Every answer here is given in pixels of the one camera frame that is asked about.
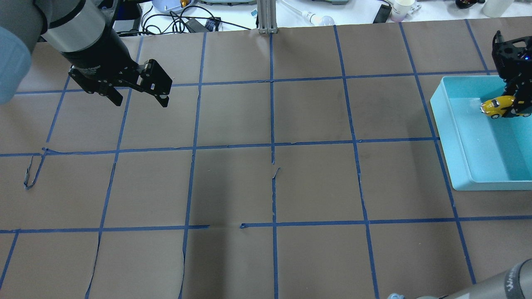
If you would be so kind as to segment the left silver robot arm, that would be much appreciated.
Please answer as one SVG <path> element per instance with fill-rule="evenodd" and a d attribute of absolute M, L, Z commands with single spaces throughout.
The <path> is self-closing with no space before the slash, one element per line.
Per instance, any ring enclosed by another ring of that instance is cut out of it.
<path fill-rule="evenodd" d="M 135 62 L 125 43 L 91 0 L 2 0 L 1 103 L 8 103 L 32 65 L 43 38 L 71 64 L 69 77 L 86 93 L 121 106 L 118 87 L 152 95 L 169 104 L 172 79 L 154 60 Z"/>

